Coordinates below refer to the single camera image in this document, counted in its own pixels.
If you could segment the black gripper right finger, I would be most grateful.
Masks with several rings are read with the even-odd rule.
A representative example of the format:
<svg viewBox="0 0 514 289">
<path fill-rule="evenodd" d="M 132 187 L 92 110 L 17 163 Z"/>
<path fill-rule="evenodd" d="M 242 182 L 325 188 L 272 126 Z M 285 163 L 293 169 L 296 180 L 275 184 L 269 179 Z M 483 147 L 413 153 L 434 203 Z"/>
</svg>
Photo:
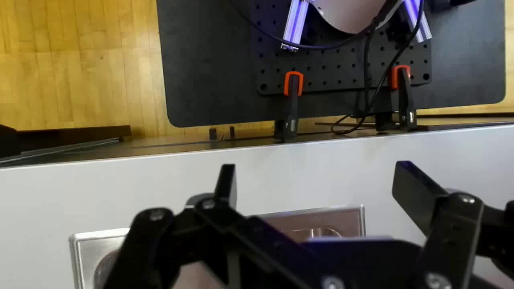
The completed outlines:
<svg viewBox="0 0 514 289">
<path fill-rule="evenodd" d="M 393 196 L 426 237 L 413 272 L 418 289 L 491 289 L 473 274 L 476 257 L 514 278 L 514 201 L 495 209 L 450 193 L 410 161 L 396 164 Z"/>
</svg>

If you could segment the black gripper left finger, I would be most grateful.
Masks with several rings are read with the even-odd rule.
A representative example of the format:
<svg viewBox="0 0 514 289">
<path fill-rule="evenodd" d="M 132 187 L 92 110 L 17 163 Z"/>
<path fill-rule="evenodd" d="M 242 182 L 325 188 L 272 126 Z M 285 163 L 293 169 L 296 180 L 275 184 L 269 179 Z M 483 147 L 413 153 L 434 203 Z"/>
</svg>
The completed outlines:
<svg viewBox="0 0 514 289">
<path fill-rule="evenodd" d="M 298 245 L 258 217 L 235 211 L 237 168 L 221 169 L 216 190 L 136 216 L 103 289 L 173 289 L 200 264 L 226 289 L 299 289 Z"/>
</svg>

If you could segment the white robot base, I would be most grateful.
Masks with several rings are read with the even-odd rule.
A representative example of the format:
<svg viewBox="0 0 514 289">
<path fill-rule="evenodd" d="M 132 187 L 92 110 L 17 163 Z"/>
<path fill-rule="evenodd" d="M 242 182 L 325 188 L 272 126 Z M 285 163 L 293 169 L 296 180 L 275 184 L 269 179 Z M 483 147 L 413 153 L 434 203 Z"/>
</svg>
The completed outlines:
<svg viewBox="0 0 514 289">
<path fill-rule="evenodd" d="M 375 20 L 383 23 L 401 0 L 309 0 L 319 15 L 346 34 L 365 31 Z"/>
</svg>

